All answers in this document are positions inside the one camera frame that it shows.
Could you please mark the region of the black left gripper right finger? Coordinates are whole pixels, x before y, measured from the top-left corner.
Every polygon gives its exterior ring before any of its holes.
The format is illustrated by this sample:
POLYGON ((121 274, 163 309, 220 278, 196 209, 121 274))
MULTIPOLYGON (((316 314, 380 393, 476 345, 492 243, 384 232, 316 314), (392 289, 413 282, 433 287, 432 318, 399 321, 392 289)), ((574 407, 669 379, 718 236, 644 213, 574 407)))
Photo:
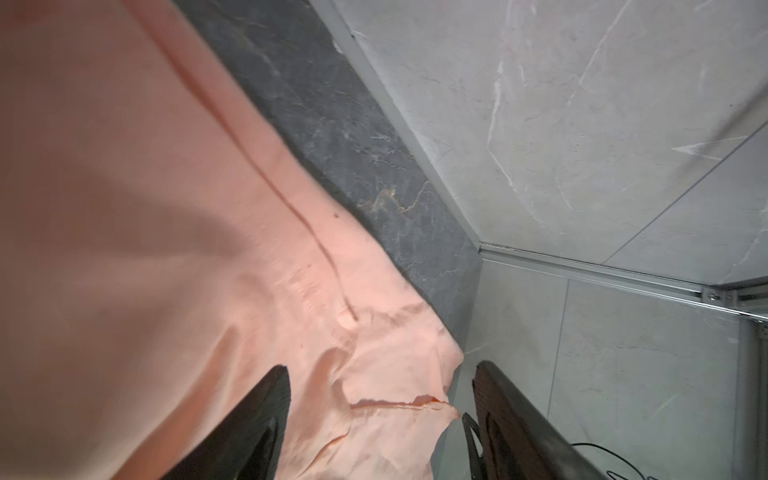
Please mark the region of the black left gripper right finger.
POLYGON ((549 423, 490 361, 472 380, 488 479, 603 479, 593 464, 549 423))

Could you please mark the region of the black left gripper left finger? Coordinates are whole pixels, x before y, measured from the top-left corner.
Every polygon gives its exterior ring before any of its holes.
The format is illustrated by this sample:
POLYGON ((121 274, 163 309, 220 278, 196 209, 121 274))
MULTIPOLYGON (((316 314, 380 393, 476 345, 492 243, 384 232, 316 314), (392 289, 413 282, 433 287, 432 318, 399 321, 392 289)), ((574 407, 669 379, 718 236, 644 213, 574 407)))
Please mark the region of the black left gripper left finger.
POLYGON ((290 402, 288 369, 276 365, 164 477, 273 479, 278 468, 290 402))

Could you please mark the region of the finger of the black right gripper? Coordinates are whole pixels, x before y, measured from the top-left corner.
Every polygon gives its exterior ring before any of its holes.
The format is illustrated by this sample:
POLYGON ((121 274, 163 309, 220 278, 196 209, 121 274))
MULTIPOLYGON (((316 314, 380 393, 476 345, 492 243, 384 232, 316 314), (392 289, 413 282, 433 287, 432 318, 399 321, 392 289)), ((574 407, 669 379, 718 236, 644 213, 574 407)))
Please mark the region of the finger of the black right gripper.
POLYGON ((480 441, 479 425, 468 413, 462 415, 461 421, 468 450, 470 479, 487 480, 488 475, 483 455, 478 447, 480 441))

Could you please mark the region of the peach printed t-shirt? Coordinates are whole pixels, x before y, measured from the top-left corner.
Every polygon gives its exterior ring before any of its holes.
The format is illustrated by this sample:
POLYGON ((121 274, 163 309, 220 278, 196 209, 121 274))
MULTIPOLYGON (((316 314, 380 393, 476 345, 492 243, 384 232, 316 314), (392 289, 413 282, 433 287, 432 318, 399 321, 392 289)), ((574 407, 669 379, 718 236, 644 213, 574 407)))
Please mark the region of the peach printed t-shirt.
POLYGON ((1 5, 1 475, 158 479, 277 365, 280 479, 429 479, 462 352, 168 1, 1 5))

